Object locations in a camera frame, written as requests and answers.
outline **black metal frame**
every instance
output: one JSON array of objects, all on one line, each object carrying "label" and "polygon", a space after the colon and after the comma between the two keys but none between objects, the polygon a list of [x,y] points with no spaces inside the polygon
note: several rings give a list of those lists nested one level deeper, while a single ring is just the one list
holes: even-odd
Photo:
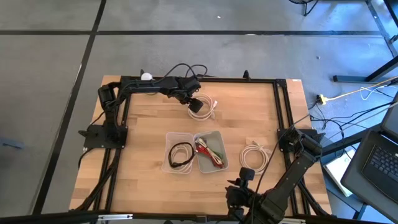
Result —
[{"label": "black metal frame", "polygon": [[[277,117],[278,117],[278,124],[281,129],[284,129],[284,120],[283,120],[283,114],[282,114],[282,107],[281,107],[281,102],[280,102],[280,96],[279,96],[279,88],[282,89],[283,95],[284,95],[284,101],[285,101],[285,107],[286,107],[286,113],[288,117],[288,123],[289,126],[293,124],[293,116],[292,116],[292,111],[290,107],[290,100],[289,100],[289,93],[287,91],[287,83],[286,80],[284,79],[257,79],[257,78],[251,78],[249,76],[248,71],[244,72],[243,78],[202,78],[200,80],[201,82],[218,82],[218,83],[264,83],[264,84],[271,84],[274,90],[275,94],[275,105],[276,105],[276,110],[277,110]],[[125,102],[124,105],[124,111],[123,111],[123,120],[122,123],[126,123],[127,121],[127,114],[129,110],[129,105],[130,105],[130,99],[129,97]],[[103,157],[103,165],[101,168],[101,175],[99,178],[103,176],[104,168],[106,167],[105,164],[108,163],[109,161],[109,152],[111,149],[105,149],[105,154]],[[116,149],[116,153],[121,153],[122,149]],[[284,156],[285,156],[285,162],[286,162],[286,168],[291,164],[289,153],[287,150],[283,151]],[[109,189],[108,189],[108,196],[106,198],[106,207],[105,210],[110,211],[111,208],[111,203],[112,203],[112,197],[113,197],[113,192],[114,192],[114,187],[116,184],[116,175],[117,175],[117,168],[114,171],[114,173],[111,176],[111,180],[109,183]],[[291,205],[292,205],[292,211],[293,215],[297,215],[298,210],[297,210],[297,199],[295,197],[295,192],[292,192],[292,195],[290,197],[291,199]],[[310,214],[310,209],[309,209],[309,204],[307,200],[305,199],[304,196],[302,196],[303,199],[303,207],[304,207],[304,212],[305,214],[309,215]],[[101,196],[99,195],[96,200],[95,200],[95,205],[99,205],[101,200]],[[191,220],[195,222],[208,222],[208,221],[214,221],[214,220],[231,220],[233,219],[226,219],[225,216],[222,215],[181,215],[181,214],[158,214],[158,213],[134,213],[134,219],[140,219],[140,218],[150,218],[150,219],[171,219],[171,220]]]},{"label": "black metal frame", "polygon": [[365,213],[365,210],[366,210],[366,207],[367,207],[367,206],[368,206],[368,205],[364,203],[364,204],[362,205],[362,207],[361,207],[361,210],[360,210],[359,212],[358,212],[358,211],[355,211],[353,220],[361,220],[363,214]]},{"label": "black metal frame", "polygon": [[[62,149],[63,142],[65,140],[65,135],[68,129],[70,119],[72,117],[72,111],[78,96],[78,92],[85,74],[86,66],[90,57],[91,50],[97,35],[298,35],[298,36],[329,36],[329,35],[384,35],[381,31],[277,31],[277,30],[98,30],[104,9],[106,6],[106,0],[101,0],[96,15],[93,28],[91,30],[0,30],[0,35],[88,35],[88,42],[86,49],[81,60],[81,68],[76,76],[75,83],[71,90],[68,103],[63,114],[61,125],[57,131],[56,138],[52,146],[50,153],[49,163],[45,166],[45,175],[40,184],[40,189],[37,196],[34,198],[34,208],[33,214],[40,214],[42,212],[45,198],[52,181],[53,174],[57,165],[58,158]],[[277,85],[275,80],[272,79],[233,79],[233,78],[214,78],[209,80],[205,78],[203,82],[252,82],[252,83],[272,83]],[[280,102],[277,103],[278,116],[282,119],[282,114],[280,111]],[[112,175],[111,181],[114,182],[116,174]],[[110,207],[111,200],[107,203],[107,207]]]},{"label": "black metal frame", "polygon": [[[398,25],[398,19],[396,15],[394,14],[391,6],[389,5],[388,1],[384,1],[390,14],[394,15],[394,21]],[[334,82],[350,82],[350,83],[377,83],[377,82],[382,82],[386,80],[385,78],[381,78],[387,73],[389,73],[391,70],[396,68],[398,66],[398,52],[392,45],[392,43],[398,39],[398,35],[395,35],[393,37],[390,37],[390,35],[387,33],[386,29],[384,28],[376,10],[374,9],[371,0],[366,0],[366,4],[368,5],[369,11],[371,12],[374,21],[376,22],[377,27],[379,28],[379,31],[381,35],[383,36],[384,40],[386,41],[386,44],[391,51],[392,56],[394,57],[391,59],[389,62],[387,62],[385,65],[374,71],[372,74],[370,74],[367,77],[356,77],[356,76],[347,76],[347,75],[335,75],[333,76],[333,81]]]}]

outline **metal stand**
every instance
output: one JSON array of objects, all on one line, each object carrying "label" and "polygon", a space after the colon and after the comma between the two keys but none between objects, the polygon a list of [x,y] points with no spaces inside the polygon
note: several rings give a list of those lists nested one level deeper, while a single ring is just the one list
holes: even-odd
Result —
[{"label": "metal stand", "polygon": [[391,70],[398,66],[398,56],[394,57],[391,61],[387,62],[381,68],[377,69],[375,72],[370,74],[368,77],[355,77],[355,76],[345,76],[345,75],[335,75],[333,80],[335,82],[351,82],[351,83],[377,83],[386,80],[386,78],[381,78]]},{"label": "metal stand", "polygon": [[353,220],[361,220],[361,219],[362,219],[362,216],[363,216],[363,214],[365,213],[366,206],[368,206],[368,205],[366,205],[366,204],[364,203],[364,204],[362,205],[361,210],[360,210],[359,212],[355,212],[354,217],[353,217]]},{"label": "metal stand", "polygon": [[0,146],[11,146],[17,149],[23,149],[25,147],[24,143],[22,142],[17,142],[11,139],[1,138],[1,137],[0,137]]}]

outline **plastic container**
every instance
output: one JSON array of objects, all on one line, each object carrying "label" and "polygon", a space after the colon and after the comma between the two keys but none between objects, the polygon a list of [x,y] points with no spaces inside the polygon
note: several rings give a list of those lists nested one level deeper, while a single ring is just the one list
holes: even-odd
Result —
[{"label": "plastic container", "polygon": [[198,133],[194,135],[193,138],[196,139],[197,137],[202,137],[203,139],[205,139],[207,146],[211,150],[222,154],[223,158],[221,160],[224,162],[224,167],[222,169],[217,168],[213,165],[211,159],[198,153],[197,158],[200,171],[206,174],[228,169],[228,158],[226,156],[224,141],[221,133],[219,131],[208,131],[204,133]]},{"label": "plastic container", "polygon": [[175,144],[180,143],[180,142],[189,142],[189,143],[191,143],[191,145],[193,147],[195,147],[195,144],[193,142],[193,135],[190,133],[169,132],[166,134],[166,150],[165,150],[164,162],[162,165],[162,171],[169,172],[169,173],[175,173],[175,174],[189,174],[191,172],[193,159],[188,164],[190,166],[189,169],[187,169],[185,172],[179,172],[178,171],[179,167],[176,169],[173,169],[172,167],[170,167],[169,152]]}]

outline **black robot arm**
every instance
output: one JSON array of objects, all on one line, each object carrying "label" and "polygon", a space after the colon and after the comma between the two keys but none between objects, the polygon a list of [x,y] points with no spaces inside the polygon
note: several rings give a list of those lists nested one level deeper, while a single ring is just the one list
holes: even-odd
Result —
[{"label": "black robot arm", "polygon": [[[297,129],[290,129],[285,133],[283,140],[288,141],[295,149],[295,160],[280,178],[273,189],[264,194],[256,194],[248,189],[248,181],[253,180],[254,171],[247,168],[241,168],[240,178],[234,182],[235,186],[227,188],[228,215],[241,220],[243,223],[279,223],[285,216],[287,201],[290,192],[300,182],[306,171],[317,160],[322,153],[322,146],[315,140],[300,132]],[[242,206],[249,207],[249,212],[243,218]]]},{"label": "black robot arm", "polygon": [[99,102],[104,110],[103,125],[91,125],[86,131],[79,131],[86,137],[87,148],[123,148],[126,143],[127,129],[125,124],[117,122],[119,106],[133,93],[161,93],[176,98],[181,104],[197,113],[203,106],[200,100],[192,98],[200,89],[196,76],[163,77],[160,80],[140,80],[133,77],[121,77],[120,82],[112,82],[98,89]]}]

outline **concrete floor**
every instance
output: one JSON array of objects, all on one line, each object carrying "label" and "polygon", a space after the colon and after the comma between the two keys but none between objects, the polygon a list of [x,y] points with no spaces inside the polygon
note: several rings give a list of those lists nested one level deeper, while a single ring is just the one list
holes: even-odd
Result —
[{"label": "concrete floor", "polygon": [[[99,4],[95,0],[2,0],[0,29],[90,30]],[[373,4],[390,35],[398,33],[384,3]],[[320,1],[309,16],[301,13],[302,6],[288,0],[119,0],[106,3],[99,29],[378,30],[363,2]],[[85,35],[0,35],[0,52],[5,52],[0,54],[0,99],[4,105],[0,136],[27,146],[23,150],[0,146],[0,217],[26,215],[31,210],[87,40]],[[249,70],[254,78],[300,78],[311,105],[316,94],[335,96],[361,86],[333,83],[333,75],[368,75],[391,58],[384,39],[370,36],[97,36],[44,212],[68,210],[84,140],[77,131],[91,120],[103,75],[138,75],[144,69],[161,76],[180,62],[202,63],[209,68],[209,75],[217,77],[241,77]],[[384,91],[396,92],[392,88]],[[331,118],[390,100],[374,94],[363,101],[355,94],[320,108]],[[320,116],[316,109],[311,113]],[[381,119],[382,114],[363,125]],[[329,124],[324,132],[331,136],[337,130]],[[358,131],[360,128],[351,128],[345,133],[349,136]],[[329,196],[334,214],[352,217],[352,209]]]}]

